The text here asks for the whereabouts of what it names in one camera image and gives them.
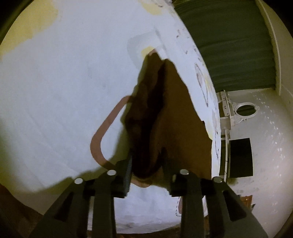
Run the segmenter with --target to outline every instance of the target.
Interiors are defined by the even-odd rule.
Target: curved white wall
[[[293,124],[282,100],[272,89],[229,92],[232,102],[260,107],[253,118],[232,127],[231,139],[250,138],[253,176],[229,184],[236,194],[253,195],[253,214],[274,237],[293,209]]]
[[[293,38],[273,9],[262,0],[257,0],[256,3],[272,38],[277,70],[277,92],[293,116]]]

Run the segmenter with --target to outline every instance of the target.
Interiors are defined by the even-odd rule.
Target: black panel
[[[230,140],[230,178],[253,176],[250,139]]]

